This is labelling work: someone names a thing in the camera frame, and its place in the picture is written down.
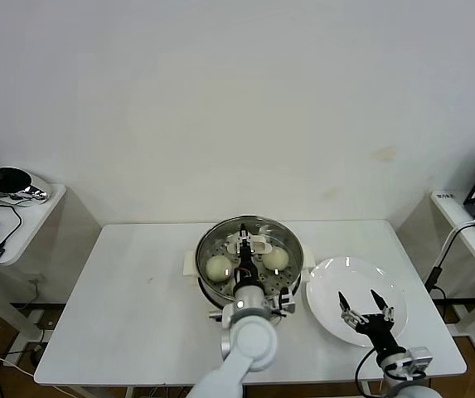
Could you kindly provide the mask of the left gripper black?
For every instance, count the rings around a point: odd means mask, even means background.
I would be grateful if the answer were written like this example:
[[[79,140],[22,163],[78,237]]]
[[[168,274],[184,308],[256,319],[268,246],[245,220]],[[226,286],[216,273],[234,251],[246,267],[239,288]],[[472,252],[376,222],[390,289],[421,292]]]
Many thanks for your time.
[[[248,232],[244,223],[240,224],[237,249],[239,265],[234,269],[235,289],[245,286],[260,287],[259,272],[252,258],[254,250],[254,237]]]

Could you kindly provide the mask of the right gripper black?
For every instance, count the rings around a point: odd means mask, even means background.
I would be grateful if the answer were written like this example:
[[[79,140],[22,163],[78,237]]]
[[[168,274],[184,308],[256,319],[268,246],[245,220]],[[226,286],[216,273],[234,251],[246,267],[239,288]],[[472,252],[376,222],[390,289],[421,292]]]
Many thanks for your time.
[[[399,345],[391,333],[395,321],[395,309],[389,307],[375,290],[371,290],[371,295],[381,313],[367,314],[363,317],[351,309],[344,295],[338,292],[341,318],[348,326],[355,327],[358,333],[369,337],[378,354],[398,353]]]

